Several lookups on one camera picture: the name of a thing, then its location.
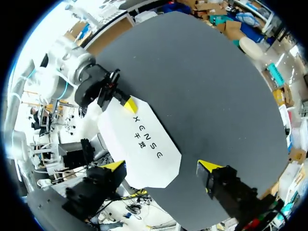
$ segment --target gray round table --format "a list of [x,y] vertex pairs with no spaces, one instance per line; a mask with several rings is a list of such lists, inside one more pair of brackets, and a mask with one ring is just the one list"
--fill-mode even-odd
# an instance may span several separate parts
[[217,30],[166,13],[117,38],[97,63],[121,70],[120,88],[149,103],[182,154],[180,173],[165,189],[147,188],[182,227],[197,231],[228,217],[197,178],[198,159],[230,165],[259,194],[278,179],[288,151],[277,104],[257,69]]

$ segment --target floor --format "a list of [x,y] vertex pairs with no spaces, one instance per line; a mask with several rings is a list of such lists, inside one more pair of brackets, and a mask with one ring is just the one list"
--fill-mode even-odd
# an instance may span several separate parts
[[[301,68],[298,64],[296,64],[296,59],[290,55],[290,53],[284,51],[279,51],[279,49],[272,48],[268,49],[268,45],[265,43],[261,43],[260,47],[264,51],[264,58],[260,62],[256,62],[251,60],[252,63],[256,66],[256,68],[261,72],[264,70],[266,64],[271,62],[279,63],[277,65],[278,70],[282,74],[286,83],[290,84],[293,98],[295,101],[295,112],[299,107],[302,96],[307,92],[302,91],[302,83],[301,77],[303,76],[304,69]],[[69,103],[74,102],[74,97],[71,96],[68,99]],[[67,117],[71,117],[74,115],[74,118],[71,119],[70,126],[76,126],[76,128],[71,128],[69,132],[66,129],[58,128],[58,132],[60,134],[60,140],[62,142],[76,142],[80,141],[80,139],[91,139],[96,133],[99,132],[96,121],[98,116],[101,114],[101,110],[96,102],[93,102],[88,107],[88,112],[84,118],[79,118],[78,110],[67,108],[64,110],[63,119]],[[122,228],[113,229],[115,231],[146,231],[150,230],[152,226],[158,226],[161,224],[169,224],[168,222],[174,222],[173,218],[166,213],[156,202],[152,202],[151,205],[142,205],[140,218],[137,219],[135,216],[131,216],[129,219],[124,218],[123,215],[128,213],[126,210],[126,205],[134,203],[134,201],[117,201],[111,203],[105,210],[105,213],[111,213],[111,217],[116,221],[122,221],[126,223]],[[113,221],[105,220],[104,223],[112,223]]]

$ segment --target white cable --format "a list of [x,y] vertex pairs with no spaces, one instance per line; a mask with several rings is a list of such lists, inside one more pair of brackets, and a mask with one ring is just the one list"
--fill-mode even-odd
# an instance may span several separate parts
[[[34,171],[37,172],[37,173],[49,174],[48,172],[45,172],[45,171],[38,171],[38,170],[36,170],[36,169],[34,169]],[[63,174],[63,173],[65,173],[65,172],[53,172],[53,173]]]
[[41,147],[40,149],[44,149],[44,148],[46,148],[48,145],[50,145],[50,144],[52,144],[52,143],[48,143],[48,144],[45,144],[43,147]]

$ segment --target shelf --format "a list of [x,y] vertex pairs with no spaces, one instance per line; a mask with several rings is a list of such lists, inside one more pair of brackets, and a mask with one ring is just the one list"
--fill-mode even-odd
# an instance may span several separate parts
[[264,17],[263,15],[261,15],[258,11],[254,10],[253,8],[247,6],[246,4],[242,3],[239,0],[234,0],[234,2],[236,2],[237,4],[245,7],[246,9],[250,10],[252,13],[254,13],[256,16],[258,16],[259,18],[261,18],[264,22],[267,22],[267,18]]

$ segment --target black lettering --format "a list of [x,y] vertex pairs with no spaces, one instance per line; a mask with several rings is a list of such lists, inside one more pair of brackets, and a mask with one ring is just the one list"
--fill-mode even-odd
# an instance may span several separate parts
[[151,137],[149,137],[150,135],[148,133],[146,133],[145,135],[146,140],[149,140]]
[[156,148],[156,147],[157,147],[157,146],[156,146],[156,143],[152,143],[152,144],[150,145],[150,147],[151,147],[152,149]]
[[159,159],[161,156],[163,156],[163,154],[162,154],[161,152],[158,152],[156,155],[157,155],[158,159]]
[[143,141],[141,143],[139,143],[139,145],[140,145],[141,148],[145,147],[145,143]]
[[133,117],[133,118],[135,119],[135,122],[140,121],[140,120],[138,119],[138,116],[137,116],[137,117]]

